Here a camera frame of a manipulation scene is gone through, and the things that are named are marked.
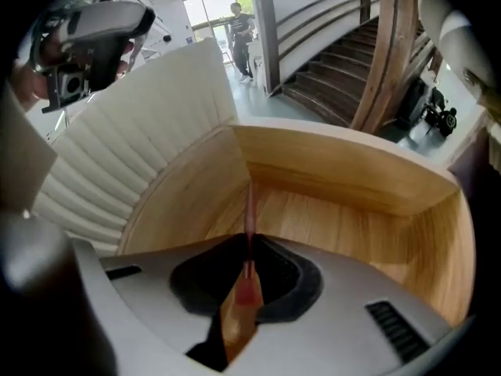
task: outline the white ribbed panel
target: white ribbed panel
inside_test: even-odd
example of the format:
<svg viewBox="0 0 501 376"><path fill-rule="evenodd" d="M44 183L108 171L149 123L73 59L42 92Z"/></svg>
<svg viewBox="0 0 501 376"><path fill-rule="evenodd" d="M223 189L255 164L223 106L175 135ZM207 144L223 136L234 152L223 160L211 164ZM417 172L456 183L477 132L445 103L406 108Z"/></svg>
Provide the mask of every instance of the white ribbed panel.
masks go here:
<svg viewBox="0 0 501 376"><path fill-rule="evenodd" d="M65 230L72 231L87 238L110 244L118 244L121 231L112 230L96 222L85 219L61 206L52 198L40 192L34 202L34 211L42 214L46 219L60 225Z"/></svg>
<svg viewBox="0 0 501 376"><path fill-rule="evenodd" d="M54 141L34 210L114 255L148 185L184 149L236 118L212 38L152 60L101 91Z"/></svg>

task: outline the person in black clothing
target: person in black clothing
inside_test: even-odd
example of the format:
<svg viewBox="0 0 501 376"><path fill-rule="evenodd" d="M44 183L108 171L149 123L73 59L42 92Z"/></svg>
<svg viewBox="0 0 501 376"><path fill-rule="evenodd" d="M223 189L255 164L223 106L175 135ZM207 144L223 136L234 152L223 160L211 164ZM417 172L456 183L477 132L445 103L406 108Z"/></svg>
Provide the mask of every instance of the person in black clothing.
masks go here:
<svg viewBox="0 0 501 376"><path fill-rule="evenodd" d="M232 13L235 15L229 25L232 29L233 43L233 59L236 67L242 73L241 83L252 79L251 65L249 64L249 46L248 42L252 42L252 31L256 28L254 20L251 16L242 13L240 3L233 3L230 6Z"/></svg>

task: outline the staircase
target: staircase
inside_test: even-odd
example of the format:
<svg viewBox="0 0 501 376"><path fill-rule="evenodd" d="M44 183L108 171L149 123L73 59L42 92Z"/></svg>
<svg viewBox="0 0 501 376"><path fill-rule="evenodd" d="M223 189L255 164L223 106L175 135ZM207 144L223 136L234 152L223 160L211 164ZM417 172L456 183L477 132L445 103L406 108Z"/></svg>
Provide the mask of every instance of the staircase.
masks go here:
<svg viewBox="0 0 501 376"><path fill-rule="evenodd" d="M349 127L369 77L379 18L374 18L324 49L283 86L283 94L326 123ZM418 25L416 38L423 33Z"/></svg>

